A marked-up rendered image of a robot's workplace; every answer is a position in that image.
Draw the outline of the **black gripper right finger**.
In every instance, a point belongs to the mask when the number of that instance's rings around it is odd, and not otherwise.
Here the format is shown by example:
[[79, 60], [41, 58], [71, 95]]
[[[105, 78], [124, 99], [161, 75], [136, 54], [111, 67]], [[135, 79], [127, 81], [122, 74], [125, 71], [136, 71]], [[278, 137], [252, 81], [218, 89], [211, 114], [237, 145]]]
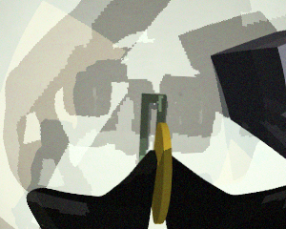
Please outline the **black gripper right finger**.
[[286, 209], [286, 184], [272, 190], [230, 195], [173, 156], [167, 229], [230, 229]]

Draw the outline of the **grey box walls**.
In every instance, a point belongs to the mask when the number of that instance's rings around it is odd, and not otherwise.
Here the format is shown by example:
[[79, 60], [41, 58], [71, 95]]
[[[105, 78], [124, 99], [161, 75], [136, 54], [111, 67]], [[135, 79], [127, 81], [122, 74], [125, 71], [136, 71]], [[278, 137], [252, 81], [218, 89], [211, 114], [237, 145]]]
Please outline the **grey box walls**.
[[230, 119], [266, 145], [269, 144], [265, 107], [275, 102], [262, 98], [260, 79], [251, 50], [284, 37], [286, 30], [274, 31], [273, 34], [266, 34], [211, 56]]

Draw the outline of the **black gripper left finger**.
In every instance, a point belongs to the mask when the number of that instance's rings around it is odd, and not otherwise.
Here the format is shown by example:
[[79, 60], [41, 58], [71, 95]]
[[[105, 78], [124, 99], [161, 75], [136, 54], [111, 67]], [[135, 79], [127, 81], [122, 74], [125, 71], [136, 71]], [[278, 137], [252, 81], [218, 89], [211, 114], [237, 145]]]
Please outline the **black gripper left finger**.
[[41, 229], [148, 229], [157, 176], [155, 150], [148, 150], [127, 178], [102, 196], [35, 188], [26, 201]]

